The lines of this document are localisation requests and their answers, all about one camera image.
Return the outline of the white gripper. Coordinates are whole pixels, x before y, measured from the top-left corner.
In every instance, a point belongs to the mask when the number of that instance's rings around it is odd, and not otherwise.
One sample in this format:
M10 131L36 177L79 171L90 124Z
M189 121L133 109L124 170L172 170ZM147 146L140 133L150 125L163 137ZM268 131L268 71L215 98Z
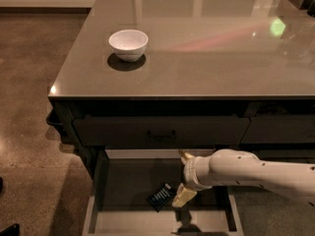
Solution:
M210 158L196 156L185 149L179 151L180 159L184 166L183 176L185 186L181 183L177 189L176 195L172 201L173 207L184 207L196 195L196 191L208 190L213 187L210 177Z

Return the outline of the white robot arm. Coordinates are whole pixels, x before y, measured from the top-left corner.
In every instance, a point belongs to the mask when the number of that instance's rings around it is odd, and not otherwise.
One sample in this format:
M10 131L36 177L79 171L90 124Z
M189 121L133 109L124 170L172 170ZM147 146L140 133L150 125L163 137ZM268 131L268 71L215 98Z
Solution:
M214 186L252 186L315 206L313 164L261 160L255 154L220 149L209 156L194 156L181 150L183 178L172 202L184 207L198 192Z

